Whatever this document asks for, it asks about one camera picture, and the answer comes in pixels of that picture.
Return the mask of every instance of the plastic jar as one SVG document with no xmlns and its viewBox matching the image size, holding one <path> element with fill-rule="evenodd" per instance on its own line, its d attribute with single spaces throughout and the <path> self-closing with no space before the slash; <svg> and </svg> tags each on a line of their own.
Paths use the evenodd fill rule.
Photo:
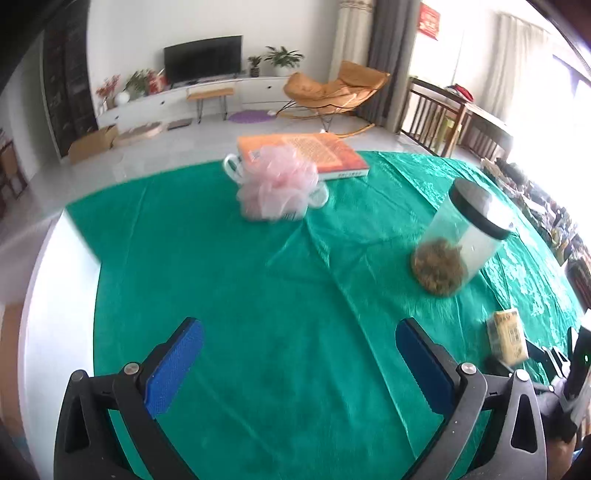
<svg viewBox="0 0 591 480">
<path fill-rule="evenodd" d="M 454 295 L 492 257 L 513 230 L 513 213 L 474 182 L 455 179 L 411 257 L 430 293 Z"/>
</svg>

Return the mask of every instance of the book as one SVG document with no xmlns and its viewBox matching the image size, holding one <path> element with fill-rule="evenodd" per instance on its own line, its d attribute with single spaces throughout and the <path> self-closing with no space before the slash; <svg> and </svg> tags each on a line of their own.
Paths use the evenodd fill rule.
<svg viewBox="0 0 591 480">
<path fill-rule="evenodd" d="M 335 134 L 274 134 L 238 137 L 242 161 L 255 162 L 265 146 L 291 145 L 298 153 L 316 164 L 320 180 L 365 177 L 369 165 Z"/>
</svg>

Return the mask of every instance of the red sign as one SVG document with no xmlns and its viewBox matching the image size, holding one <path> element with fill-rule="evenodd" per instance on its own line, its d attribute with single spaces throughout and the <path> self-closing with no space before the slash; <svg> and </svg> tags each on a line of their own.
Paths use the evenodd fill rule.
<svg viewBox="0 0 591 480">
<path fill-rule="evenodd" d="M 418 30 L 426 36 L 437 40 L 439 35 L 439 19 L 441 15 L 430 6 L 421 4 L 421 11 L 418 15 Z"/>
</svg>

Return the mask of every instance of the television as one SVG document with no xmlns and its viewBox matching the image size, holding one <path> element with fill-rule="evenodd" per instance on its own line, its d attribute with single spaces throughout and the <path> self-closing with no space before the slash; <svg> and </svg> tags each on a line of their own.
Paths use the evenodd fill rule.
<svg viewBox="0 0 591 480">
<path fill-rule="evenodd" d="M 166 47 L 164 68 L 171 84 L 238 74 L 242 69 L 242 36 L 208 38 Z"/>
</svg>

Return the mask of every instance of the screw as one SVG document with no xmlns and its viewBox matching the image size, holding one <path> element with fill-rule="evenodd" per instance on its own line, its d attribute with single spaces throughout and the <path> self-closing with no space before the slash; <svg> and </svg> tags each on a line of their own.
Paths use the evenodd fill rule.
<svg viewBox="0 0 591 480">
<path fill-rule="evenodd" d="M 70 376 L 70 379 L 73 382 L 79 382 L 80 380 L 82 380 L 84 378 L 84 370 L 76 370 L 74 373 L 72 373 L 72 375 Z"/>
<path fill-rule="evenodd" d="M 462 364 L 462 372 L 466 375 L 474 375 L 477 372 L 476 366 L 469 362 Z"/>
<path fill-rule="evenodd" d="M 139 372 L 139 365 L 135 362 L 131 362 L 123 367 L 123 372 L 125 372 L 125 375 L 135 375 Z"/>
<path fill-rule="evenodd" d="M 527 382 L 530 379 L 530 375 L 523 369 L 515 370 L 515 375 L 519 378 L 522 382 Z"/>
</svg>

